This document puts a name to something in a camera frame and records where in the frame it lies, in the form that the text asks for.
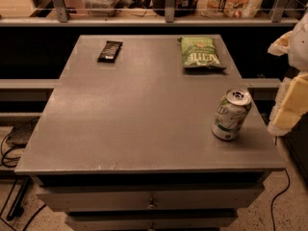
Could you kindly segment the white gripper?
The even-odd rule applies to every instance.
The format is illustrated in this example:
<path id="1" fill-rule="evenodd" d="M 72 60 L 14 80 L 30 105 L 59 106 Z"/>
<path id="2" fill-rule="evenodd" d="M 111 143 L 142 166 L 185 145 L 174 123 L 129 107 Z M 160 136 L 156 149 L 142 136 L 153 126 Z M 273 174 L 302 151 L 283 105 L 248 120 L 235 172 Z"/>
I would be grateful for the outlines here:
<path id="1" fill-rule="evenodd" d="M 295 25 L 293 31 L 283 34 L 268 49 L 274 56 L 288 53 L 289 65 L 299 71 L 308 70 L 308 13 Z M 295 78 L 285 77 L 279 86 L 270 116 L 268 131 L 273 136 L 289 133 L 308 112 L 308 73 Z"/>

